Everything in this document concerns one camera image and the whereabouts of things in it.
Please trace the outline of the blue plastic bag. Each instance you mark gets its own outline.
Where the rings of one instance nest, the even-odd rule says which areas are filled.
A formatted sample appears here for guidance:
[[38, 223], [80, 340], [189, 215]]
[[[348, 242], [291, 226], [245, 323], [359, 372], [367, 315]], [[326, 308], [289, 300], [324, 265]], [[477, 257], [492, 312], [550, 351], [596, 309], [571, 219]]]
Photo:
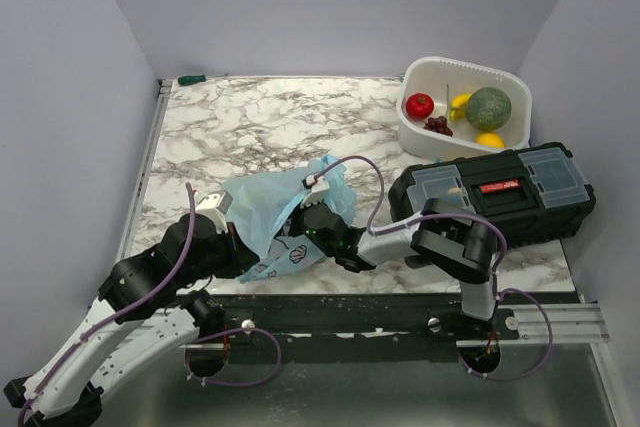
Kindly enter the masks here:
[[236, 277], [239, 282], [296, 274], [326, 259], [306, 236], [290, 231], [288, 217], [306, 195], [303, 179], [336, 160], [324, 155], [303, 167], [236, 177], [222, 184], [232, 197], [226, 219], [258, 256], [257, 263]]

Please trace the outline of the yellow fake banana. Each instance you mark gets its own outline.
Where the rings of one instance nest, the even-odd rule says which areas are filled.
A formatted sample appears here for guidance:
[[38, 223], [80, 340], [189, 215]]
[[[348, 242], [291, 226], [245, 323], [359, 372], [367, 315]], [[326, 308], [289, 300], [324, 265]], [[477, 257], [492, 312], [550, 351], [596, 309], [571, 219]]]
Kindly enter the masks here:
[[466, 118], [466, 109], [471, 96], [471, 93], [465, 93], [458, 95], [451, 101], [448, 108], [448, 118], [451, 121], [457, 121]]

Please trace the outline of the green fake melon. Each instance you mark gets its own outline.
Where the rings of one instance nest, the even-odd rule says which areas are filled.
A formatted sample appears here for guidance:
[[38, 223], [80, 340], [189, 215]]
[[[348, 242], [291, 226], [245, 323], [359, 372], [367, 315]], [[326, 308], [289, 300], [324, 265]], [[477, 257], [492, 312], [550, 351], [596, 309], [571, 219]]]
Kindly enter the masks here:
[[469, 98], [465, 116], [468, 123], [479, 131], [495, 131], [511, 117], [510, 97], [496, 87], [483, 87]]

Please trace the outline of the yellow fake lemon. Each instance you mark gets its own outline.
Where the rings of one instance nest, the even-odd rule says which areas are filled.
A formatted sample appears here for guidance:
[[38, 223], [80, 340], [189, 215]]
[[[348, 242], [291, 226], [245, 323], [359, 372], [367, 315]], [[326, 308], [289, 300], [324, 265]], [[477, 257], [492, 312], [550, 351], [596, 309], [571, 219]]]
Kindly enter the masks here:
[[494, 132], [480, 132], [475, 141], [480, 145], [491, 148], [503, 149], [505, 147], [504, 140]]

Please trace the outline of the dark red fake fruit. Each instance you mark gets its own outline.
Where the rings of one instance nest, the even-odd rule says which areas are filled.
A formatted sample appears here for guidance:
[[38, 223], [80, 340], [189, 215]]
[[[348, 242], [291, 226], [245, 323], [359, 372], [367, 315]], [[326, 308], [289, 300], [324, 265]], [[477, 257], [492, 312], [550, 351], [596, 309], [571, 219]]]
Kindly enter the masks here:
[[447, 119], [444, 116], [429, 117], [425, 122], [424, 129], [448, 137], [453, 136], [453, 131], [449, 128]]

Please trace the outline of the red fake tomato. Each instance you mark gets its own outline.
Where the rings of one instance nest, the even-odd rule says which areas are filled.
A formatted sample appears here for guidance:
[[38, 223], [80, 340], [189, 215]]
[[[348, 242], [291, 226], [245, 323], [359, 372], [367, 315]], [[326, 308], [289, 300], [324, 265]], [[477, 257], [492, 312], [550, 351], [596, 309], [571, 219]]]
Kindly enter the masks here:
[[431, 96], [424, 93], [416, 93], [407, 99], [405, 109], [410, 119], [424, 120], [433, 113], [435, 103]]

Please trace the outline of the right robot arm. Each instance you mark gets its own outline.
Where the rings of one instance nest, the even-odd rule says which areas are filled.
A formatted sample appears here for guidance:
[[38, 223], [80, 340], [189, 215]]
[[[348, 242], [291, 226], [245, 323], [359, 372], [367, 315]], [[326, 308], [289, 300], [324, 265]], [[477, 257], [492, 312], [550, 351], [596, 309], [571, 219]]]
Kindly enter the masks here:
[[346, 223], [324, 203], [298, 207], [286, 221], [344, 269], [359, 273], [403, 259], [432, 264], [460, 283], [460, 326], [480, 339], [496, 327], [495, 270], [507, 250], [504, 234], [486, 218], [441, 199], [419, 212], [376, 230]]

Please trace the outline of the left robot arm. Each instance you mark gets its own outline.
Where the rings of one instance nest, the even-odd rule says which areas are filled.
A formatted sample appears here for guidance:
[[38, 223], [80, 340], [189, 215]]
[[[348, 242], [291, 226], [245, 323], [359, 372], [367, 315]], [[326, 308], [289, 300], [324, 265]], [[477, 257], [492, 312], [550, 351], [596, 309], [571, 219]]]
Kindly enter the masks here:
[[4, 388], [22, 426], [90, 426], [104, 397], [167, 350], [221, 332], [221, 307], [204, 290], [179, 290], [207, 277], [234, 279], [258, 256], [232, 223], [223, 229], [186, 214], [161, 241], [116, 263], [81, 324], [54, 357]]

